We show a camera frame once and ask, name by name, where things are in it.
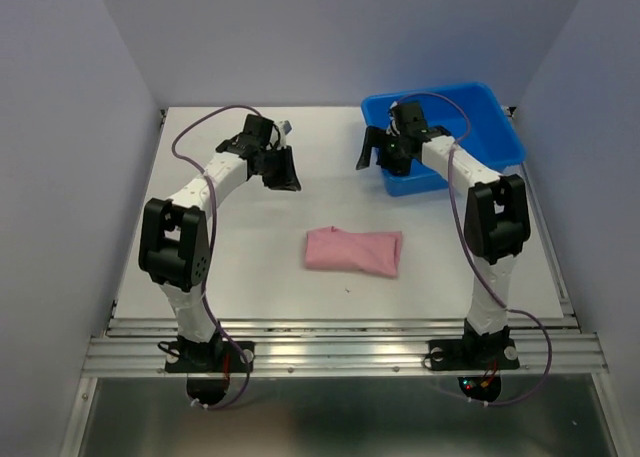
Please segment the pink t-shirt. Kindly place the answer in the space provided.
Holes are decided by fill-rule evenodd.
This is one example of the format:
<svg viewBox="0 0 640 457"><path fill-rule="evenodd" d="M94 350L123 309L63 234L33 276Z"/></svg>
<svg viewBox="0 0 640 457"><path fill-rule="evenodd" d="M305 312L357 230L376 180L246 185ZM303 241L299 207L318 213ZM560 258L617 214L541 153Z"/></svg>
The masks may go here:
<svg viewBox="0 0 640 457"><path fill-rule="evenodd" d="M361 272L395 279L403 247L403 233L347 232L336 227L306 233L304 265L318 271Z"/></svg>

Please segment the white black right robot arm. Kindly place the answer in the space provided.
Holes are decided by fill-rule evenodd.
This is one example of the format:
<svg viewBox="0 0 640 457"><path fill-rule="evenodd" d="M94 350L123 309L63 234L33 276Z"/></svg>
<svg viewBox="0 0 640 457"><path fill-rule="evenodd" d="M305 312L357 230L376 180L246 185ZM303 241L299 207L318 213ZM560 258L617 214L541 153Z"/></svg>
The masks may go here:
<svg viewBox="0 0 640 457"><path fill-rule="evenodd" d="M517 256L531 235L526 186L516 174L504 175L481 163L443 126L428 123L419 101L395 102L387 128L367 127L357 169L376 164L397 176L413 162L435 171L449 197L463 196L463 214L454 224L474 275L471 304L457 339L428 343L433 371L482 370L519 366L508 326L507 304Z"/></svg>

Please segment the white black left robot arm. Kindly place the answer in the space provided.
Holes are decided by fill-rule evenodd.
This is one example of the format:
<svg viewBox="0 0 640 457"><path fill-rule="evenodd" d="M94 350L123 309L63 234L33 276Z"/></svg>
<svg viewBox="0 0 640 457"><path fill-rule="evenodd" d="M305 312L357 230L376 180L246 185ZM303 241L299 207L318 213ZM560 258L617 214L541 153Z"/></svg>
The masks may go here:
<svg viewBox="0 0 640 457"><path fill-rule="evenodd" d="M148 200L142 212L140 269L168 299L178 324L175 341L160 344L170 372L218 372L230 343L212 316L204 286L215 244L217 210L234 190L258 176L265 187L298 191L287 120L246 116L242 130L217 145L197 175L165 199Z"/></svg>

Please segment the blue plastic bin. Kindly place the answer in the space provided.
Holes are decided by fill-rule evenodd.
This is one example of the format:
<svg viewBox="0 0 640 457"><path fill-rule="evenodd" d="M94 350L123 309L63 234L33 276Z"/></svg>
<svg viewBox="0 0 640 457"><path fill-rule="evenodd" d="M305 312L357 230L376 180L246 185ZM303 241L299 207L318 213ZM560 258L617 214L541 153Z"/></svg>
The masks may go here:
<svg viewBox="0 0 640 457"><path fill-rule="evenodd" d="M470 130L462 147L486 166L503 171L524 162L525 148L487 85L469 82L368 96L361 102L365 123L386 128L391 104L403 99L419 101L429 124L456 137Z"/></svg>

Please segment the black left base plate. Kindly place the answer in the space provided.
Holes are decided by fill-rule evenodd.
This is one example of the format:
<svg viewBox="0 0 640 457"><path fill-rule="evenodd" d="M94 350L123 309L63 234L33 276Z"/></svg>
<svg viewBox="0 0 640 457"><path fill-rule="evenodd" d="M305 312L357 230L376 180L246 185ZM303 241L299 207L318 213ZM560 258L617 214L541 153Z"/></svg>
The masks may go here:
<svg viewBox="0 0 640 457"><path fill-rule="evenodd" d="M251 341L238 343L249 359L246 363L238 351L226 340L214 339L210 343L191 342L182 338L174 341L160 341L157 348L165 354L164 370L167 373L182 374L232 374L253 371L253 351Z"/></svg>

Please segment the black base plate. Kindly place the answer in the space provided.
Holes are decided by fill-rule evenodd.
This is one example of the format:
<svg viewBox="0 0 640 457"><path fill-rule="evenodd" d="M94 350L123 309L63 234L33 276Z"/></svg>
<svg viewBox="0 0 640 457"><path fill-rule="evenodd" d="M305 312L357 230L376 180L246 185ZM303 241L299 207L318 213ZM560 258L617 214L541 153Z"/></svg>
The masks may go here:
<svg viewBox="0 0 640 457"><path fill-rule="evenodd" d="M434 372L474 376L494 368L511 371L521 367L512 339L489 346L467 345L462 339L433 339L427 347L423 365Z"/></svg>
<svg viewBox="0 0 640 457"><path fill-rule="evenodd" d="M238 351L226 340L214 339L210 343L191 342L182 338L174 341L160 341L157 348L165 354L164 370L167 373L182 374L232 374L253 371L253 351L251 341L238 343L249 359L246 363Z"/></svg>

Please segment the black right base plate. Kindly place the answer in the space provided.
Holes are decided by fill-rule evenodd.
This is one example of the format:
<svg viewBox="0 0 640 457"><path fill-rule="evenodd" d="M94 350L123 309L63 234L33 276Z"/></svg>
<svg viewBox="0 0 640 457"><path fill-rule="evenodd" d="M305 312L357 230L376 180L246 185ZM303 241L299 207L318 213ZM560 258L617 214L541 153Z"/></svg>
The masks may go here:
<svg viewBox="0 0 640 457"><path fill-rule="evenodd" d="M494 368L511 371L521 367L512 339L489 346L467 345L462 339L433 339L427 347L423 365L434 372L474 376Z"/></svg>

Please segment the aluminium mounting rail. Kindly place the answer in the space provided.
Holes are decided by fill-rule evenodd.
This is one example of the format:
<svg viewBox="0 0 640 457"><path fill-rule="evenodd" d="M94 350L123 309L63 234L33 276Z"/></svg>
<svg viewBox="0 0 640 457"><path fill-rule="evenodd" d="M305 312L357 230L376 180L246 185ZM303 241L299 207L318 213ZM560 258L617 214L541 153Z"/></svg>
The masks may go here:
<svg viewBox="0 0 640 457"><path fill-rule="evenodd" d="M435 376L423 367L427 341L454 339L462 321L401 320L237 320L225 323L238 341L255 342L254 378ZM546 343L524 318L510 322L521 367L508 374L541 374ZM597 335L583 333L574 317L546 319L552 340L551 373L606 373ZM104 336L91 338L82 377L177 377L164 371L160 340L172 339L171 319L112 319Z"/></svg>

